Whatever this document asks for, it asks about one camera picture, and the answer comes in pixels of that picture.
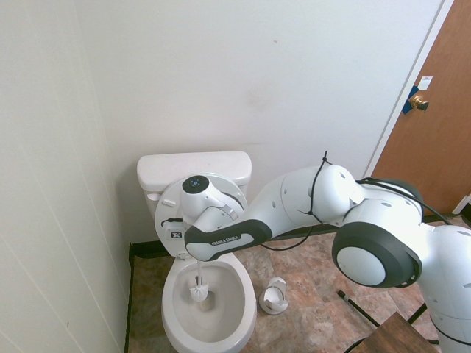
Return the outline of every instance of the toilet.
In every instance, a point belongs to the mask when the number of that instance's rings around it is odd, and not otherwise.
[[[236,353],[250,339],[257,304],[252,281],[232,253],[202,264],[202,281],[209,285],[206,305],[193,301],[197,261],[185,248],[180,189],[189,176],[204,175],[221,192],[247,208],[245,193],[252,163],[244,152],[202,152],[144,156],[138,179],[155,221],[157,235],[175,257],[162,297],[166,335],[179,353]]]

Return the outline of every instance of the wooden door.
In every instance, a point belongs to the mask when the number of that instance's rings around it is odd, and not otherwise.
[[[416,85],[423,76],[430,106],[401,113],[373,176],[410,182],[449,213],[471,192],[471,1],[454,1]]]

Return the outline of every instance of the white wall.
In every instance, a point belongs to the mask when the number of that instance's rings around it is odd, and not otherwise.
[[[0,3],[0,352],[123,352],[130,267],[73,4]]]
[[[325,150],[361,177],[440,4],[77,0],[131,240],[145,154],[246,151],[250,198]]]

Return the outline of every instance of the toilet brush holder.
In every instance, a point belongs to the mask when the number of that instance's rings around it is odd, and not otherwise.
[[[288,301],[285,298],[286,282],[283,278],[273,277],[266,290],[258,297],[262,310],[270,315],[278,315],[286,310]]]

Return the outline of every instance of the toilet brush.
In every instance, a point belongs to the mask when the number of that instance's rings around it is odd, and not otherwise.
[[[202,275],[201,275],[202,262],[198,260],[198,280],[195,288],[190,288],[191,298],[195,302],[202,302],[208,296],[209,286],[202,284]]]

